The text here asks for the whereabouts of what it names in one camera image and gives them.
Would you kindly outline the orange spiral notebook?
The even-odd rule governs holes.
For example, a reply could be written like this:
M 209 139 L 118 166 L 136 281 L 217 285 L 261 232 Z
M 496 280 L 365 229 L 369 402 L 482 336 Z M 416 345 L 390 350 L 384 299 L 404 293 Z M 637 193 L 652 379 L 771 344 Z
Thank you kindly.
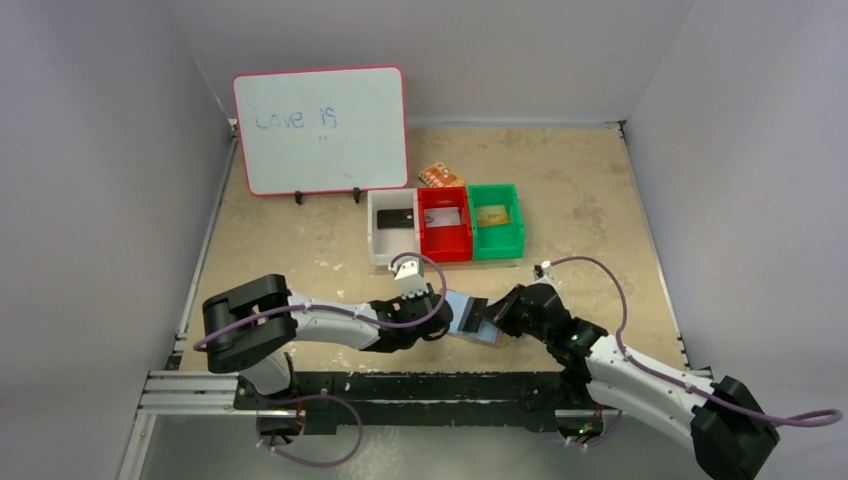
M 427 188 L 461 187 L 466 185 L 463 177 L 443 162 L 436 162 L 421 170 L 418 179 Z

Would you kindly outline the silver credit card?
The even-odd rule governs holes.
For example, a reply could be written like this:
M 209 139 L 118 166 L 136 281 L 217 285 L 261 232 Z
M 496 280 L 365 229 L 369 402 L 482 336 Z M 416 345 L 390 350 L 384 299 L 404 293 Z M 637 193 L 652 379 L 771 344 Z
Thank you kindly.
M 424 210 L 425 226 L 427 228 L 452 227 L 462 224 L 458 207 L 439 207 Z

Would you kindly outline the green plastic bin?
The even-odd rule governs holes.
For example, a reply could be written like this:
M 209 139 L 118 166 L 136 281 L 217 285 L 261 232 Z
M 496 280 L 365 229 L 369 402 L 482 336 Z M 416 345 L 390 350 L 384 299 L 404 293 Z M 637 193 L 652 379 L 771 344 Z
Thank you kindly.
M 474 260 L 516 259 L 524 255 L 525 226 L 514 184 L 466 188 L 471 213 Z

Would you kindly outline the black credit card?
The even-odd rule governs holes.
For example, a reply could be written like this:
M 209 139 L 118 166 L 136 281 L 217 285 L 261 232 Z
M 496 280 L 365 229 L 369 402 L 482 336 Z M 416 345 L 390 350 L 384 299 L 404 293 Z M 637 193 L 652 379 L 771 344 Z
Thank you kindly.
M 376 212 L 378 230 L 413 229 L 415 214 L 412 209 L 381 209 Z
M 461 316 L 458 330 L 463 333 L 478 333 L 485 318 L 487 298 L 470 297 Z

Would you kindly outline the gold credit card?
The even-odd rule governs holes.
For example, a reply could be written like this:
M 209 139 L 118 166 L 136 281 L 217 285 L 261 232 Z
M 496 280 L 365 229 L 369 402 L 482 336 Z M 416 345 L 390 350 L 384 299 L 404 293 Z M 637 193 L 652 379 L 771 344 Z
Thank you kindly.
M 474 210 L 475 224 L 478 228 L 487 228 L 510 223 L 508 209 L 503 204 L 483 205 Z

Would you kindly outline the pink framed whiteboard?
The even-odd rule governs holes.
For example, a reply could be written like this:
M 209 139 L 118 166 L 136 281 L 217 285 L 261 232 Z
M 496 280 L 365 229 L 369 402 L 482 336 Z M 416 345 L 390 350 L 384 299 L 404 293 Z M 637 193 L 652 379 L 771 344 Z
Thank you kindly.
M 369 191 L 409 183 L 400 67 L 240 74 L 232 92 L 252 194 Z

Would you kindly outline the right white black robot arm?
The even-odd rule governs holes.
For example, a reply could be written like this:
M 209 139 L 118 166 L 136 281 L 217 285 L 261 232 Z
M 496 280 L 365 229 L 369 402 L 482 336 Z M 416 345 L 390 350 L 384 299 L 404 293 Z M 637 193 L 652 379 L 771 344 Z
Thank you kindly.
M 680 443 L 712 479 L 753 479 L 780 436 L 741 381 L 715 382 L 619 346 L 603 327 L 572 315 L 547 283 L 518 285 L 486 308 L 503 333 L 529 335 L 588 397 Z

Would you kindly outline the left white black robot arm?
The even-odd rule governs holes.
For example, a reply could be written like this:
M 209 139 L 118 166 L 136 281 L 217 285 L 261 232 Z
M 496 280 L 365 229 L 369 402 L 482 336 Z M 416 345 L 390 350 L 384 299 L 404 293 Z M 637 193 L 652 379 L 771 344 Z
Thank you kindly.
M 204 337 L 193 348 L 215 374 L 237 373 L 254 392 L 272 397 L 295 383 L 289 342 L 337 344 L 353 350 L 394 353 L 444 336 L 453 311 L 443 292 L 422 291 L 359 305 L 323 304 L 289 289 L 269 274 L 202 305 Z

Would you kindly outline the white plastic bin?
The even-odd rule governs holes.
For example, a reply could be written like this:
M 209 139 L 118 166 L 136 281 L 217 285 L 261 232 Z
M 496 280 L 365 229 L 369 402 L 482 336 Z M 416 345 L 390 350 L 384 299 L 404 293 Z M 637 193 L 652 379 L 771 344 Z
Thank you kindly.
M 367 195 L 370 264 L 385 267 L 399 253 L 421 250 L 418 190 L 373 190 Z

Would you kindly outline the red plastic bin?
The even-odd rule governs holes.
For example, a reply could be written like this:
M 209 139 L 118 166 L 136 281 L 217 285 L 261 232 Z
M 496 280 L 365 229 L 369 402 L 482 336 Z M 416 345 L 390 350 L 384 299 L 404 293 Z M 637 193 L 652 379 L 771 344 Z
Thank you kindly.
M 472 228 L 465 187 L 417 190 L 420 252 L 438 263 L 472 260 Z

